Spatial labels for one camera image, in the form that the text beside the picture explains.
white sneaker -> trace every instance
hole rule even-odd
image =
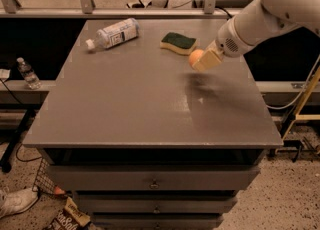
[[[0,190],[0,218],[28,210],[38,198],[38,189],[26,188],[12,193]]]

bottle cap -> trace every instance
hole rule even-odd
[[[17,58],[17,62],[18,62],[18,63],[22,63],[23,61],[24,61],[23,58]]]
[[[94,50],[96,48],[96,46],[94,45],[93,40],[91,40],[91,39],[86,40],[86,44],[88,46],[88,50]]]

white plastic bottle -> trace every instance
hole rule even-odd
[[[35,90],[41,87],[40,80],[38,76],[35,74],[31,65],[25,61],[23,58],[18,58],[18,70],[21,73],[22,77],[27,82],[30,89]]]
[[[99,29],[94,39],[86,41],[90,51],[109,49],[117,44],[139,36],[139,24],[134,18],[128,18],[114,25]]]

gray tabletop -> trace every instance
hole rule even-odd
[[[138,38],[88,53],[85,41],[119,20],[89,20],[24,145],[51,148],[273,148],[280,135],[242,57],[197,73],[160,49],[168,32],[205,48],[224,20],[138,20]]]

drawer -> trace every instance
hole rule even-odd
[[[49,166],[64,190],[243,190],[257,166]]]
[[[76,195],[81,211],[89,213],[227,213],[236,197],[180,194]]]
[[[94,214],[91,221],[101,227],[116,228],[146,228],[163,230],[172,228],[189,228],[211,230],[218,227],[223,217],[215,214],[204,215],[114,215]]]

